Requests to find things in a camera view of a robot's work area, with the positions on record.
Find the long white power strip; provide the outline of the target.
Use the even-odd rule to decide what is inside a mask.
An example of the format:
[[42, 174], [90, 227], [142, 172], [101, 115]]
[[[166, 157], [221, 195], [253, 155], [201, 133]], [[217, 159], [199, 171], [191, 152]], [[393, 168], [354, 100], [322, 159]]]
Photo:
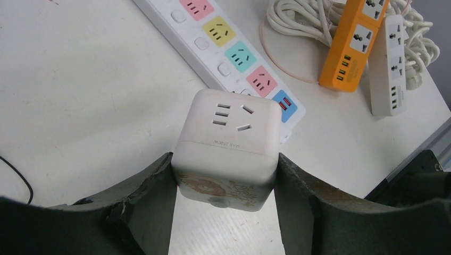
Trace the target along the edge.
[[211, 89], [273, 99], [285, 142], [305, 107], [216, 1], [134, 0]]

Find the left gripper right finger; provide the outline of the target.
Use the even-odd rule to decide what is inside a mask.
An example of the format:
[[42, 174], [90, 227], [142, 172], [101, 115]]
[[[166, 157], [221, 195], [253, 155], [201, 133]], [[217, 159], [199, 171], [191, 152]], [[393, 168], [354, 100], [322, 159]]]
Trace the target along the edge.
[[274, 187], [286, 254], [450, 254], [450, 200], [406, 208], [348, 194], [279, 156]]

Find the orange power strip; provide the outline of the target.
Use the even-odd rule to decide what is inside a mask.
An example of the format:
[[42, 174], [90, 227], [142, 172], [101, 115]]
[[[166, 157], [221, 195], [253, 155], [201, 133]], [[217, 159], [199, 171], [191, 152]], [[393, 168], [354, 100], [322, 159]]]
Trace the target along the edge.
[[340, 92], [357, 89], [388, 4], [387, 0], [346, 2], [319, 78], [320, 86]]

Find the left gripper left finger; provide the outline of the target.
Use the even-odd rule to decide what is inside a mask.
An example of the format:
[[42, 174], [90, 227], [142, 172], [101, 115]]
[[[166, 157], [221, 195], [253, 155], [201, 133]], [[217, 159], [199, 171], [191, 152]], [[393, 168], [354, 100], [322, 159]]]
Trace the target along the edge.
[[1, 198], [1, 254], [168, 254], [177, 184], [168, 152], [72, 205]]

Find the white cartoon cube adapter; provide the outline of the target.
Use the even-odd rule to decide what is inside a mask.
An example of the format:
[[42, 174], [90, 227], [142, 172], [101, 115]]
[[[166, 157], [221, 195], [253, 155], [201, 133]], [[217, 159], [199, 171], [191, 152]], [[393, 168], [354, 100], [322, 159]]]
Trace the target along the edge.
[[181, 194], [218, 208], [259, 211], [274, 187], [280, 127], [281, 109], [271, 99], [200, 90], [171, 159]]

